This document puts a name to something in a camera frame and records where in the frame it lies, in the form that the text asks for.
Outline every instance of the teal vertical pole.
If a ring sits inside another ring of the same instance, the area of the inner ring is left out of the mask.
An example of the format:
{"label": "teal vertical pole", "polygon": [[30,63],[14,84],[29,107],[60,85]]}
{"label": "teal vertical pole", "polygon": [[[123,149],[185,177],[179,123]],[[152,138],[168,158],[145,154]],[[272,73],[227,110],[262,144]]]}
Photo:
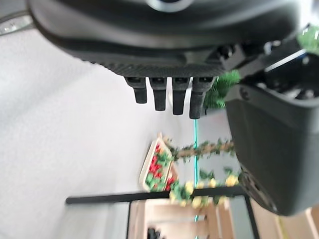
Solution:
{"label": "teal vertical pole", "polygon": [[[197,148],[197,120],[194,120],[194,148]],[[197,182],[198,182],[198,159],[197,156],[194,157],[194,186],[196,187]]]}

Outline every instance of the wooden furniture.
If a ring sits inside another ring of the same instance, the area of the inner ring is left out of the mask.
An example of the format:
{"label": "wooden furniture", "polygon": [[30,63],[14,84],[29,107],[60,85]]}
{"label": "wooden furniture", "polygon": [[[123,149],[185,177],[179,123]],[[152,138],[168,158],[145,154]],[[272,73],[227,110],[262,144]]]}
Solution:
{"label": "wooden furniture", "polygon": [[147,239],[148,228],[160,231],[166,239],[235,238],[227,201],[218,207],[210,203],[200,209],[194,209],[191,205],[174,205],[168,199],[133,202],[128,239]]}
{"label": "wooden furniture", "polygon": [[[259,239],[254,212],[248,195],[240,186],[195,189],[196,196],[244,196],[251,228]],[[166,239],[235,239],[231,209],[228,203],[215,207],[212,203],[203,209],[181,207],[169,203],[169,192],[150,192],[122,195],[69,197],[66,204],[129,202],[127,239],[146,239],[147,228],[161,231]]]}

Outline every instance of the red flower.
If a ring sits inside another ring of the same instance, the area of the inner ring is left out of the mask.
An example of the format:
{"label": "red flower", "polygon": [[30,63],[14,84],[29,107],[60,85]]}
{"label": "red flower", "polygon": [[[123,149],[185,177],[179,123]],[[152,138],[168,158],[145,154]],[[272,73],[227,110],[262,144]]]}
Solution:
{"label": "red flower", "polygon": [[156,177],[156,178],[161,178],[161,173],[156,173],[156,174],[155,174],[155,177]]}

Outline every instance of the black mechanical part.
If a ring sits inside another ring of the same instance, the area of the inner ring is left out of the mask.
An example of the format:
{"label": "black mechanical part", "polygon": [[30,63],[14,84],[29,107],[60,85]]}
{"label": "black mechanical part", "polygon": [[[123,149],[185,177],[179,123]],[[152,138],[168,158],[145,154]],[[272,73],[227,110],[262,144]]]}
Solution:
{"label": "black mechanical part", "polygon": [[125,77],[126,83],[134,89],[135,100],[138,104],[145,104],[148,101],[145,78]]}
{"label": "black mechanical part", "polygon": [[224,72],[217,49],[282,40],[303,29],[303,0],[196,0],[176,13],[145,0],[28,0],[56,46],[126,77],[206,77]]}
{"label": "black mechanical part", "polygon": [[173,114],[176,116],[182,115],[184,112],[184,100],[186,90],[189,85],[190,78],[173,77]]}
{"label": "black mechanical part", "polygon": [[214,77],[194,77],[190,96],[189,117],[199,119],[203,110],[206,92],[212,87]]}
{"label": "black mechanical part", "polygon": [[233,87],[226,102],[242,185],[284,216],[319,203],[319,56],[291,50]]}
{"label": "black mechanical part", "polygon": [[167,78],[150,78],[150,84],[154,93],[155,110],[164,111],[166,109],[166,84]]}

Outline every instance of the white wall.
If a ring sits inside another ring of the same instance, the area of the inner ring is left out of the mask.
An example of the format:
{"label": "white wall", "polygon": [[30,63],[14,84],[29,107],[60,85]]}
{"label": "white wall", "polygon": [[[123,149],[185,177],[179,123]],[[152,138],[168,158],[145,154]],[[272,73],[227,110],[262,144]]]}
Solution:
{"label": "white wall", "polygon": [[0,48],[0,238],[124,238],[126,205],[64,200],[138,191],[157,132],[193,142],[188,110],[174,117],[167,104],[155,112],[149,85],[149,102],[136,104],[122,77],[61,52],[36,30],[1,37]]}

